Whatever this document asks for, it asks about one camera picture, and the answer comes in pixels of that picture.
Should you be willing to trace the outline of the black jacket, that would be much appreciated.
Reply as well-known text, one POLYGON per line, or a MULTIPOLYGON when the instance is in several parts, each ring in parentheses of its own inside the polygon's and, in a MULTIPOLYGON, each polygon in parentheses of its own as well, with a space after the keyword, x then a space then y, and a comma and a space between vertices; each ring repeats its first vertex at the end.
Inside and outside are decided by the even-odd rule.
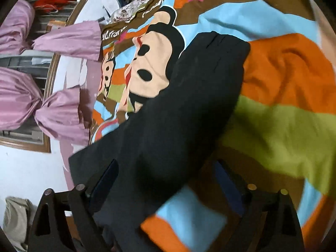
POLYGON ((231 35, 197 34, 174 64, 166 89, 70 157, 75 184, 118 162, 95 220, 113 233, 122 251, 157 251, 140 225, 214 153, 238 101, 250 49, 231 35))

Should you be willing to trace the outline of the brown cartoon bedspread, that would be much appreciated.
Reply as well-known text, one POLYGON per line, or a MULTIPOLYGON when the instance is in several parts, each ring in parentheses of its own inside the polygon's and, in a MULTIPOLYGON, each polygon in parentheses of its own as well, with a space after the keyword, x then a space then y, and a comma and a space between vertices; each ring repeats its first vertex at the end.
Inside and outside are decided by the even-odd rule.
POLYGON ((215 175, 224 161, 259 189, 287 190, 304 251, 318 251, 335 220, 335 47, 310 0, 151 0, 105 26, 91 144, 166 89, 182 52, 210 32, 250 44, 238 101, 209 160, 140 229, 157 251, 224 251, 239 222, 215 175))

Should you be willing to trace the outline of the left pink curtain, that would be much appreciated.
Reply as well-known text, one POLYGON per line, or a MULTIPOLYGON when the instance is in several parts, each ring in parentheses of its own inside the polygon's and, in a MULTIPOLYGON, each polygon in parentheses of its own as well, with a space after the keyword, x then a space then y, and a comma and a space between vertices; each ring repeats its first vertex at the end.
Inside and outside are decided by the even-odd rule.
POLYGON ((30 117, 48 137, 87 145, 89 127, 80 107, 76 85, 44 99, 30 74, 1 68, 1 130, 21 127, 30 117))

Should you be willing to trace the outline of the pink curtain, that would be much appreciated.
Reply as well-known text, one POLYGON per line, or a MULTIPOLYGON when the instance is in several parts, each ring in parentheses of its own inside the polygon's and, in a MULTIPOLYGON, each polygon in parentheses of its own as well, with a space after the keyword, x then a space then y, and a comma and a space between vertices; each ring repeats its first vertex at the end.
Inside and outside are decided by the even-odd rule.
POLYGON ((97 61, 101 52, 98 21, 85 21, 52 30, 32 43, 27 41, 35 10, 25 0, 18 0, 1 24, 1 54, 20 55, 28 49, 53 52, 74 58, 97 61))
POLYGON ((87 145, 89 127, 80 107, 76 85, 44 99, 30 74, 1 68, 1 130, 21 127, 30 117, 48 137, 87 145))

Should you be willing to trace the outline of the wooden framed window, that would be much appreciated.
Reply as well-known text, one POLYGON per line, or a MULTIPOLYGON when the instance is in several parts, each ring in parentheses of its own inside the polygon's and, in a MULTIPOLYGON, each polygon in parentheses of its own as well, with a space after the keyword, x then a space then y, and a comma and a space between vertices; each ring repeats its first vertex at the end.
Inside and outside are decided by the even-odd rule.
MULTIPOLYGON (((37 0, 26 1, 33 4, 37 0)), ((66 26, 74 24, 87 1, 70 0, 60 13, 35 11, 35 19, 28 39, 34 40, 46 34, 49 21, 62 21, 66 26)), ((20 55, 2 55, 1 66, 30 74, 43 97, 47 98, 52 93, 59 60, 59 54, 25 50, 20 55)), ((50 138, 37 126, 34 116, 30 116, 21 127, 15 130, 2 130, 1 145, 20 150, 51 152, 50 138)))

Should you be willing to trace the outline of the right pink curtain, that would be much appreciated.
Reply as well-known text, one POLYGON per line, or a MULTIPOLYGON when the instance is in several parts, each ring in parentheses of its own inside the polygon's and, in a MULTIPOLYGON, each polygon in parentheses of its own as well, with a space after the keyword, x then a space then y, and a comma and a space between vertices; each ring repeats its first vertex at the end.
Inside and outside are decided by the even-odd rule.
POLYGON ((52 30, 32 43, 27 41, 35 10, 25 0, 18 0, 1 24, 1 54, 20 55, 28 49, 53 52, 74 58, 97 61, 101 52, 98 21, 85 21, 52 30))

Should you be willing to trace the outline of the beige cloth on wall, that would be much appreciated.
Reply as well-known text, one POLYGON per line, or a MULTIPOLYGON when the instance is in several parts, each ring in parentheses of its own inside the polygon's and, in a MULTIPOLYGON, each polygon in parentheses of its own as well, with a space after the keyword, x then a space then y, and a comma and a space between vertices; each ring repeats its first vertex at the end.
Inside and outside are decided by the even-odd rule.
POLYGON ((7 197, 5 202, 3 231, 16 251, 27 251, 36 206, 29 199, 12 196, 7 197))

